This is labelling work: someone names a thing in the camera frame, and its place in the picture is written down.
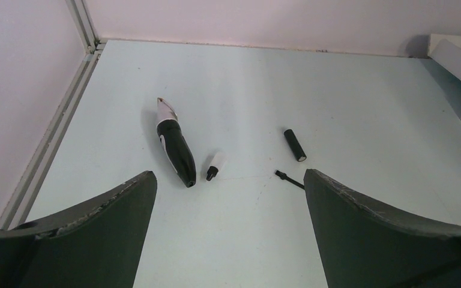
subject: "black stick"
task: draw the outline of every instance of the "black stick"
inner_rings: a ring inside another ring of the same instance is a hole
[[[305,190],[305,185],[299,183],[298,181],[292,179],[291,177],[288,177],[287,174],[283,173],[283,172],[280,172],[280,171],[276,171],[275,172],[275,175],[277,175],[278,177],[280,177],[280,179],[282,180],[287,180],[289,181],[290,183],[293,183],[294,185],[300,187],[301,189]]]

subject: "small vial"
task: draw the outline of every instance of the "small vial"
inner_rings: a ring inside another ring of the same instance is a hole
[[[224,152],[217,152],[209,164],[206,180],[211,181],[223,169],[225,163],[227,163],[227,155]]]

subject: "black cylinder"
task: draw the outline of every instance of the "black cylinder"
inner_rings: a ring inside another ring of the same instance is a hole
[[[307,156],[303,151],[303,148],[301,147],[300,143],[298,142],[296,135],[294,135],[292,129],[285,130],[283,135],[285,136],[285,139],[287,140],[287,143],[289,144],[289,147],[291,148],[291,151],[294,154],[296,160],[298,162],[305,161],[307,159]]]

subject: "white wall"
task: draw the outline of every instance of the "white wall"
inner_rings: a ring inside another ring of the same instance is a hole
[[[65,0],[0,1],[0,216],[84,54]]]
[[[101,38],[426,55],[461,35],[455,0],[86,0]]]

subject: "wall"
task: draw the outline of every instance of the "wall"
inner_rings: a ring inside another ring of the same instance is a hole
[[[64,0],[0,1],[0,216],[84,54]]]
[[[86,0],[101,38],[426,56],[461,35],[455,0]]]

